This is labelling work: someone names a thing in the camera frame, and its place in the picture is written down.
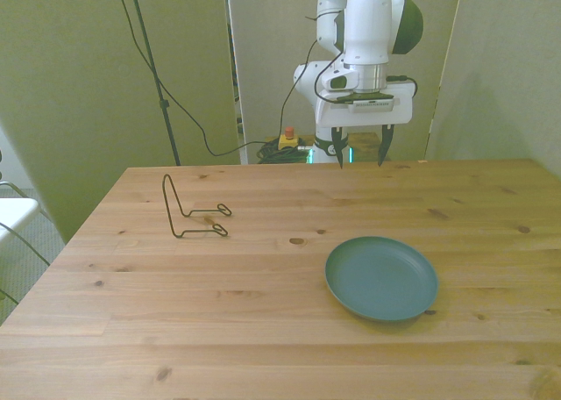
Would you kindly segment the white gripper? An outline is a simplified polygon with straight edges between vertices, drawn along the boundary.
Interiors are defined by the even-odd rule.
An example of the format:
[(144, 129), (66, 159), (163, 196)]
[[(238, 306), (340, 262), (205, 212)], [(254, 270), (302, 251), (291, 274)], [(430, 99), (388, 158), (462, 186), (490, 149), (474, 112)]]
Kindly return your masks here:
[(349, 91), (330, 93), (327, 90), (322, 90), (320, 96), (323, 99), (318, 98), (316, 101), (316, 124), (320, 127), (332, 127), (331, 141), (341, 168), (344, 163), (343, 151), (347, 146), (347, 138), (343, 137), (342, 127), (383, 125), (378, 150), (378, 166), (380, 167), (391, 147), (394, 137), (394, 125), (406, 124), (413, 116), (414, 83), (410, 80), (390, 82), (381, 91), (381, 94), (390, 95), (392, 98), (376, 96), (353, 101), (349, 104), (327, 102), (327, 100), (349, 94)]

